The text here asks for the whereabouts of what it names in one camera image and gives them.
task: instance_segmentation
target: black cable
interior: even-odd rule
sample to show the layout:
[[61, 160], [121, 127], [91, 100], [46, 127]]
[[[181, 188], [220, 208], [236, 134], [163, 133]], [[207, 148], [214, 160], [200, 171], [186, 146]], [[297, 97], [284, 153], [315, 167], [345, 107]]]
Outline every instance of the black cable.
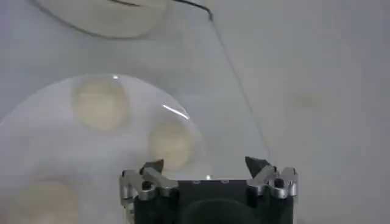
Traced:
[[211, 10], [209, 8], [207, 8], [206, 6], [202, 6], [202, 5], [199, 5], [199, 4], [196, 4], [196, 3], [193, 3], [193, 2], [189, 2], [187, 0], [173, 0], [175, 2], [181, 2], [181, 3], [184, 3], [184, 4], [188, 4], [188, 5], [191, 5], [191, 6], [195, 6], [195, 7], [198, 7], [200, 9], [203, 9], [205, 10], [207, 13], [208, 13], [208, 18], [210, 19], [210, 21], [213, 21], [214, 20], [214, 15], [213, 13], [211, 12]]

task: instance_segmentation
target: dough ball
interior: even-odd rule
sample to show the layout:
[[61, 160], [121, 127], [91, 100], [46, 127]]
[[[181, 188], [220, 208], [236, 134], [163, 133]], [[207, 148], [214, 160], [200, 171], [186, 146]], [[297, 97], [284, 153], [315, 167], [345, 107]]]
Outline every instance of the dough ball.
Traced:
[[115, 79], [89, 78], [76, 88], [74, 111], [84, 124], [112, 130], [125, 123], [128, 101], [124, 88]]
[[188, 162], [194, 139], [180, 121], [166, 121], [152, 130], [149, 145], [154, 159], [164, 159], [164, 169], [176, 170]]
[[77, 224], [77, 197], [58, 182], [35, 183], [11, 201], [6, 224]]

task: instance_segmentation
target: white background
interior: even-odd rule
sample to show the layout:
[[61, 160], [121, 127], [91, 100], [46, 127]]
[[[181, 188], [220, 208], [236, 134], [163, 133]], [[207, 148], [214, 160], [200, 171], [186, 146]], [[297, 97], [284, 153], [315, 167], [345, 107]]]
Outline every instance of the white background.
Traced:
[[206, 0], [302, 223], [390, 219], [390, 1]]

